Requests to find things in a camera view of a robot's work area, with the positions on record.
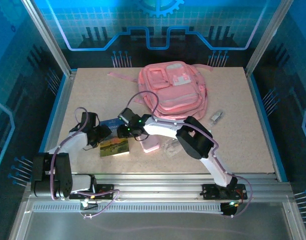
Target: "gear logo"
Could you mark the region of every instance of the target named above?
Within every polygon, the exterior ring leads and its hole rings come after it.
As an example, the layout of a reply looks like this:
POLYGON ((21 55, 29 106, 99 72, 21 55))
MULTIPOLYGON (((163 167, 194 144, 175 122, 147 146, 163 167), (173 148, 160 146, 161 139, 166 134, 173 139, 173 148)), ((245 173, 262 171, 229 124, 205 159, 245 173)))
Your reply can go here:
POLYGON ((21 0, 0 0, 0 11, 12 25, 17 25, 24 14, 21 0))
POLYGON ((143 14, 159 18, 161 15, 166 17, 167 14, 173 14, 173 10, 178 10, 184 0, 133 0, 133 2, 143 14))

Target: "pink backpack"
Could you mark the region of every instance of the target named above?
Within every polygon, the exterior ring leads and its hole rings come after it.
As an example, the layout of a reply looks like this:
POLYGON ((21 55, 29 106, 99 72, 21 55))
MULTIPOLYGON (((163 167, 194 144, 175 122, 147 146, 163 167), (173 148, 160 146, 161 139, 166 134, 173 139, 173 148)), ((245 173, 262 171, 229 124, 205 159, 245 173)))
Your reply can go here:
MULTIPOLYGON (((157 94, 159 103, 154 115, 170 120, 186 119, 188 116, 196 119, 204 117, 208 103, 207 89, 205 79, 196 67, 213 70, 211 66, 188 65, 182 61, 150 64, 142 68, 137 80, 138 89, 157 94)), ((109 75, 136 81, 118 73, 110 72, 109 75)), ((156 97, 149 92, 141 96, 152 111, 157 104, 156 97)))

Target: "pink phone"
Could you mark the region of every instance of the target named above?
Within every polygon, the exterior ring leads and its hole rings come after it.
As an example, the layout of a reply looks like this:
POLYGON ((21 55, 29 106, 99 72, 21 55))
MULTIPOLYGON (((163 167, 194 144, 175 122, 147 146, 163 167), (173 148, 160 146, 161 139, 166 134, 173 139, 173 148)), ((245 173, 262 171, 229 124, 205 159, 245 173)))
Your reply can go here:
POLYGON ((148 136, 147 139, 145 139, 146 137, 147 136, 144 135, 144 134, 136 137, 136 140, 139 141, 139 143, 141 144, 141 146, 143 148, 143 151, 146 154, 160 148, 160 141, 159 141, 158 136, 150 135, 150 136, 148 136))

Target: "smartphone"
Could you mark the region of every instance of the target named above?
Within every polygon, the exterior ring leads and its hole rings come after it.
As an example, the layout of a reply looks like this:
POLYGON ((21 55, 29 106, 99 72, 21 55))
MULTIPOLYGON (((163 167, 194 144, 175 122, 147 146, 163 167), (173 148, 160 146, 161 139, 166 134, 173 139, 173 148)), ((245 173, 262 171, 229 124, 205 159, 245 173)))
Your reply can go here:
POLYGON ((157 150, 160 148, 160 140, 158 136, 156 135, 149 135, 147 139, 145 139, 147 136, 142 134, 141 136, 137 136, 136 140, 139 141, 141 144, 143 151, 147 154, 154 150, 157 150))

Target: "purple cable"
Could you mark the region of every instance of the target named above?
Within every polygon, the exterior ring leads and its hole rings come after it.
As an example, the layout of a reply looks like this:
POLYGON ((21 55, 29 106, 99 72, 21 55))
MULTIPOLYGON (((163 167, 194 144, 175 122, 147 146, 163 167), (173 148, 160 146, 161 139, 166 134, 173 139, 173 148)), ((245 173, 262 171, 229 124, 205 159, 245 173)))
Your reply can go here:
POLYGON ((217 141, 215 141, 212 137, 210 137, 209 135, 207 135, 205 132, 203 132, 201 129, 199 129, 198 127, 192 125, 192 124, 189 124, 189 123, 180 123, 178 124, 179 126, 187 126, 187 127, 190 127, 192 129, 194 129, 195 131, 198 131, 200 134, 202 134, 204 137, 206 137, 207 139, 209 139, 212 143, 214 143, 215 147, 213 148, 213 150, 211 151, 211 154, 212 154, 212 157, 215 159, 216 163, 218 164, 218 166, 221 168, 221 170, 223 171, 223 173, 231 176, 231 177, 235 177, 235 178, 238 178, 238 179, 243 179, 244 181, 247 182, 247 184, 249 185, 249 189, 250 189, 250 195, 249 195, 249 201, 247 202, 245 208, 243 208, 242 211, 240 211, 238 214, 232 216, 231 218, 236 218, 238 216, 240 216, 242 213, 244 213, 246 211, 246 209, 249 207, 249 205, 251 204, 251 200, 253 198, 253 189, 252 189, 252 185, 251 183, 244 177, 242 176, 237 176, 235 174, 232 174, 232 173, 228 173, 224 167, 222 166, 222 164, 220 163, 220 161, 218 160, 218 158, 216 157, 215 155, 215 151, 219 148, 219 144, 217 143, 217 141))
POLYGON ((50 167, 50 173, 49 173, 49 187, 50 187, 50 192, 51 192, 51 198, 52 200, 57 200, 58 197, 55 196, 54 194, 54 163, 55 163, 55 159, 56 159, 56 156, 58 154, 58 152, 60 151, 60 149, 63 147, 63 145, 68 142, 70 139, 72 139, 73 137, 75 137, 77 134, 79 134, 79 132, 81 132, 85 126, 87 125, 87 122, 89 120, 89 113, 88 113, 88 110, 86 110, 84 107, 80 106, 78 107, 77 109, 75 109, 74 111, 74 115, 76 116, 76 111, 78 109, 82 109, 86 112, 86 119, 85 119, 85 122, 83 124, 83 126, 77 130, 75 133, 73 133, 71 136, 67 137, 66 139, 64 139, 57 147, 57 149, 55 150, 55 152, 53 153, 53 156, 52 156, 52 159, 51 159, 51 167, 50 167))
POLYGON ((106 195, 106 194, 112 194, 112 193, 116 193, 116 196, 112 199, 112 201, 109 202, 108 205, 106 205, 101 211, 99 211, 98 213, 96 214, 93 214, 93 215, 90 215, 90 216, 87 216, 86 214, 83 215, 81 212, 80 214, 84 217, 84 218, 88 218, 88 219, 91 219, 93 217, 96 217, 98 215, 100 215, 101 213, 103 213, 105 210, 107 210, 111 204, 118 198, 119 194, 120 194, 120 190, 118 189, 114 189, 114 190, 111 190, 111 191, 106 191, 106 192, 101 192, 101 193, 88 193, 88 192, 82 192, 82 191, 78 191, 77 193, 78 194, 81 194, 81 195, 84 195, 84 196, 103 196, 103 195, 106 195))
POLYGON ((130 103, 131 103, 131 101, 133 100, 133 98, 135 98, 137 95, 139 95, 139 94, 142 94, 142 93, 150 93, 150 94, 153 94, 155 97, 156 97, 156 105, 155 105, 155 107, 153 108, 153 111, 152 111, 152 118, 154 119, 154 113, 155 113, 155 110, 158 108, 158 106, 159 106, 159 96, 155 93, 155 92, 152 92, 152 91, 149 91, 149 90, 144 90, 144 91, 139 91, 139 92, 137 92, 136 94, 134 94, 130 99, 129 99, 129 101, 128 101, 128 103, 126 104, 126 107, 125 108, 127 108, 129 105, 130 105, 130 103))

